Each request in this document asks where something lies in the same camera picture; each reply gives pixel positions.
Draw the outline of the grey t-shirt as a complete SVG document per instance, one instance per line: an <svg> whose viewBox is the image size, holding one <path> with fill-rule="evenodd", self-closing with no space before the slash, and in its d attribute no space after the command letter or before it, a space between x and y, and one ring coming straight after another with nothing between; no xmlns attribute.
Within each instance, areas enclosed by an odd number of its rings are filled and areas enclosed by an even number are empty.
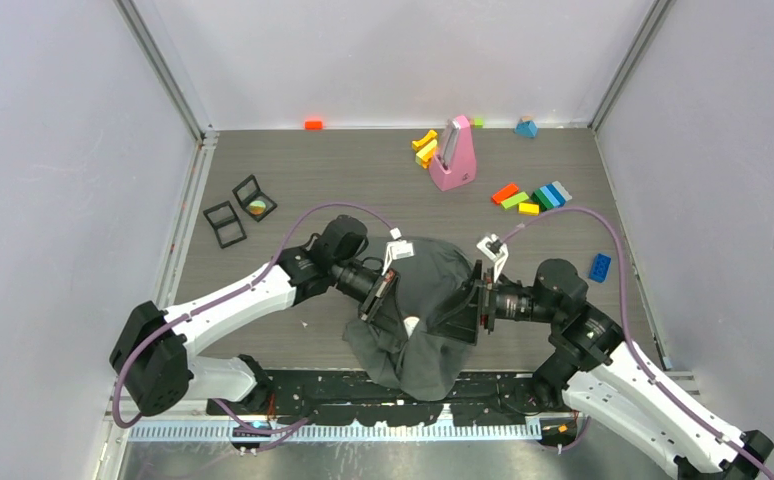
<svg viewBox="0 0 774 480"><path fill-rule="evenodd" d="M360 367L378 385L399 389L416 400L438 401L452 390L473 347L429 332L435 308L469 276L472 266L451 242L413 237L414 256L395 260L400 276L401 318L417 320L408 338L398 339L353 318L342 338Z"/></svg>

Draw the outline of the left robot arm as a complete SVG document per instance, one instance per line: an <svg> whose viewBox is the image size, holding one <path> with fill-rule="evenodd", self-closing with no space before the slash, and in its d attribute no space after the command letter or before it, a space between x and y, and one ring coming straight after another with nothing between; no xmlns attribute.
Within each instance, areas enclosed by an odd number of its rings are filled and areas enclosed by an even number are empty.
<svg viewBox="0 0 774 480"><path fill-rule="evenodd" d="M261 412L270 398L256 362L203 356L209 346L249 323L290 309L335 288L354 299L360 320L408 334L396 293L396 260L415 248L392 229L383 263L370 267L359 259L368 242L365 225L340 215L303 245L283 246L251 275L196 300L159 308L135 306L109 357L117 374L114 398L129 394L139 418L162 414L185 399L234 403L247 414Z"/></svg>

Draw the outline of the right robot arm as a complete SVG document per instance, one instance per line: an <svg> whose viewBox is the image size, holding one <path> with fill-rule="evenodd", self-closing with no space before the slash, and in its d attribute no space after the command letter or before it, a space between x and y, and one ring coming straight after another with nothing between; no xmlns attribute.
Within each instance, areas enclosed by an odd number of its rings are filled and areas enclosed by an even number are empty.
<svg viewBox="0 0 774 480"><path fill-rule="evenodd" d="M569 407L604 425L673 479L755 479L774 449L759 430L718 418L650 362L623 328L586 299L563 259L543 261L524 286L475 266L435 310L431 333L473 344L498 320L546 323L553 354L529 388L547 410Z"/></svg>

